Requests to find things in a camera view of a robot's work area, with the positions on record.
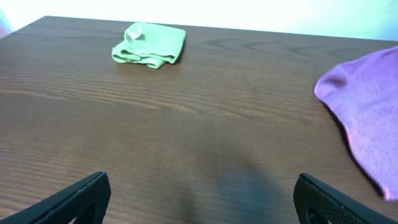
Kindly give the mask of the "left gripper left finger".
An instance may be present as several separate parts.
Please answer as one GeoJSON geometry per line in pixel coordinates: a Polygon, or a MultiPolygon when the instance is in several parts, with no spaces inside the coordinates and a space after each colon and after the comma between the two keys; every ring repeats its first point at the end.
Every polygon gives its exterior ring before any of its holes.
{"type": "Polygon", "coordinates": [[[1,224],[102,224],[111,197],[105,172],[81,179],[50,197],[1,220],[1,224]]]}

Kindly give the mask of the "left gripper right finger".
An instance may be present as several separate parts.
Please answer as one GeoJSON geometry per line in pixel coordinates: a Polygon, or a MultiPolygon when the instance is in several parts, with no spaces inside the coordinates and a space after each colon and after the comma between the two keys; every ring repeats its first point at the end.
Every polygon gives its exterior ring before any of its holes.
{"type": "Polygon", "coordinates": [[[301,224],[397,224],[306,173],[297,179],[293,200],[301,224]]]}

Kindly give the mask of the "purple cloth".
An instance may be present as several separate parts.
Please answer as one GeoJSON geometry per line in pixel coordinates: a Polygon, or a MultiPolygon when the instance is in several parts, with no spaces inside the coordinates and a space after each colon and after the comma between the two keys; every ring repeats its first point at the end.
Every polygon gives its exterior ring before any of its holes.
{"type": "Polygon", "coordinates": [[[384,199],[397,200],[397,47],[336,65],[314,94],[342,124],[353,157],[384,199]]]}

